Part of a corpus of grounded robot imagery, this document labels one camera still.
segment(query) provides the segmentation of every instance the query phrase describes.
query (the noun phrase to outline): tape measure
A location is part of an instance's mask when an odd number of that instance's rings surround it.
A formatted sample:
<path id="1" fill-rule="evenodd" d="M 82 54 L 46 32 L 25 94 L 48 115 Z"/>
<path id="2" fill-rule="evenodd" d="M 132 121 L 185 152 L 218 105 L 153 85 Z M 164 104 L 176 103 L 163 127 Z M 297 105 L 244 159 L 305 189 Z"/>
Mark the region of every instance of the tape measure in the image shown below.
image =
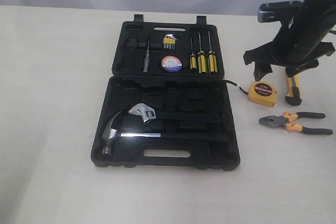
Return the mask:
<path id="1" fill-rule="evenodd" d="M 257 81 L 251 84 L 248 91 L 248 99 L 251 102 L 273 107 L 276 103 L 276 89 L 269 83 Z"/>

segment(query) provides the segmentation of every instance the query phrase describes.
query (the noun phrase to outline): white table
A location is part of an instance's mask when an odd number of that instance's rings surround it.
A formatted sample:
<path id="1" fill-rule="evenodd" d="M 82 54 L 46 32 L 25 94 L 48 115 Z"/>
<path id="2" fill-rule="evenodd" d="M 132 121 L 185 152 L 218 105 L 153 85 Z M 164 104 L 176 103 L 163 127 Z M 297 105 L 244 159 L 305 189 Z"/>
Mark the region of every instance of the white table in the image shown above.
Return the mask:
<path id="1" fill-rule="evenodd" d="M 268 108 L 229 87 L 241 165 L 97 168 L 90 151 L 121 24 L 133 12 L 0 7 L 0 223 L 336 223 L 336 140 L 258 124 L 284 111 L 335 129 L 336 55 L 300 75 L 303 104 L 284 101 L 284 69 Z M 196 15 L 145 13 L 145 21 L 194 23 Z M 208 15 L 218 27 L 226 78 L 248 88 L 245 50 L 271 41 L 280 24 Z M 336 42 L 336 36 L 327 40 Z"/>

